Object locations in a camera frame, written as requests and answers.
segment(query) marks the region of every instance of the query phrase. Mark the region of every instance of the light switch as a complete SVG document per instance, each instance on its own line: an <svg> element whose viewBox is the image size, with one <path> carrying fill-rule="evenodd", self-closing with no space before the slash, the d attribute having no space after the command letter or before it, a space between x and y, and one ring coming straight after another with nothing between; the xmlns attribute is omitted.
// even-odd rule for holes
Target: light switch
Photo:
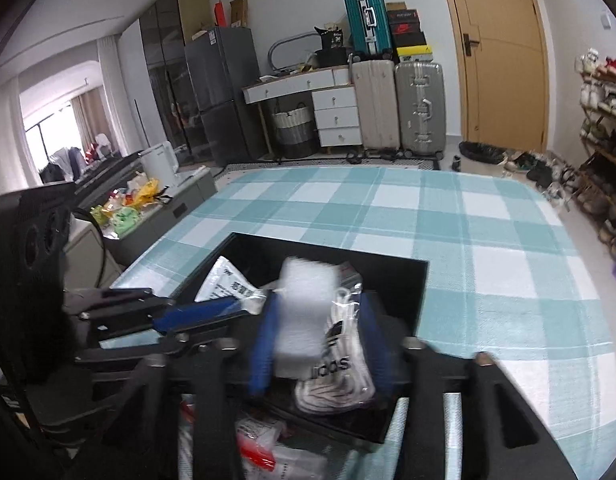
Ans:
<svg viewBox="0 0 616 480"><path fill-rule="evenodd" d="M601 13L601 24L605 30L610 30L612 28L612 19L609 12L606 11Z"/></svg>

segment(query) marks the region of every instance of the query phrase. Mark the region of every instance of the silver suitcase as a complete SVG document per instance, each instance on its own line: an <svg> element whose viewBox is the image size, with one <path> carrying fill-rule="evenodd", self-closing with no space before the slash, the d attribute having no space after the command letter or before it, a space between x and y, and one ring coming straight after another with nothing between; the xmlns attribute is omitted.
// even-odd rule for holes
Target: silver suitcase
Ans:
<svg viewBox="0 0 616 480"><path fill-rule="evenodd" d="M398 149L401 141L394 63L390 60L354 63L352 78L363 145L370 150Z"/></svg>
<svg viewBox="0 0 616 480"><path fill-rule="evenodd" d="M399 63L395 78L403 148L441 158L446 134L441 65L425 61Z"/></svg>

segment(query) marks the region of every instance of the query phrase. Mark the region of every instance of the white appliance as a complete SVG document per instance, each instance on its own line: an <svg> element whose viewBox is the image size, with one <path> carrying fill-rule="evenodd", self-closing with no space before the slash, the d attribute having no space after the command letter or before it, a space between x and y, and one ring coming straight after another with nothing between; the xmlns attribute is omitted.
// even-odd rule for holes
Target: white appliance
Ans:
<svg viewBox="0 0 616 480"><path fill-rule="evenodd" d="M174 190L179 186L179 162L168 140L141 152L140 157L148 178L159 180L159 190L166 186Z"/></svg>

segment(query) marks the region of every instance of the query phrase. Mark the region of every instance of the window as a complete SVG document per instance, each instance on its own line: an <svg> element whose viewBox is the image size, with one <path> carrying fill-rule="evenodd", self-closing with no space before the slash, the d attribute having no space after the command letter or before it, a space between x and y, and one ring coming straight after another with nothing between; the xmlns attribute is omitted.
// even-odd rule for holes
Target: window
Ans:
<svg viewBox="0 0 616 480"><path fill-rule="evenodd" d="M50 162L50 155L61 148L79 148L82 138L70 104L26 130L26 140L37 171Z"/></svg>

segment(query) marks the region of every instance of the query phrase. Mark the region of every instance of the black speaker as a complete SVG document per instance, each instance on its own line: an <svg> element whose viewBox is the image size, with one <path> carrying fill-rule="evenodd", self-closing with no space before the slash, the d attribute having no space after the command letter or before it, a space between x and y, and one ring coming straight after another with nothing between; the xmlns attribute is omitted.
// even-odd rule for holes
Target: black speaker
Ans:
<svg viewBox="0 0 616 480"><path fill-rule="evenodd" d="M67 345L63 248L72 182L0 196L0 360L23 383L44 381Z"/></svg>

